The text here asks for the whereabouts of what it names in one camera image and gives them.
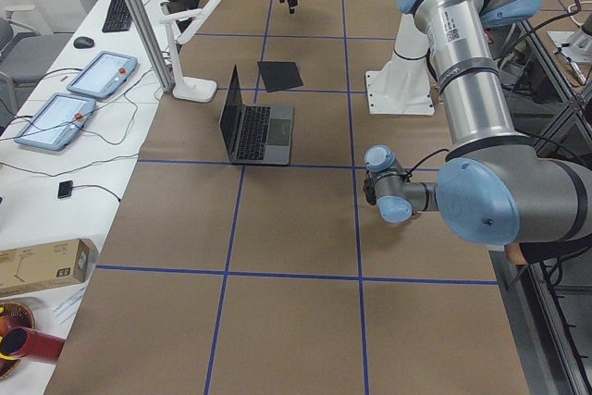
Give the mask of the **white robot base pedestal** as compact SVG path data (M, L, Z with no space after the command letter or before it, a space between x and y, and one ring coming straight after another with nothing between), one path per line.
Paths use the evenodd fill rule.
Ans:
M427 54L427 37L411 14L403 14L391 59L382 69L365 72L371 115L434 115Z

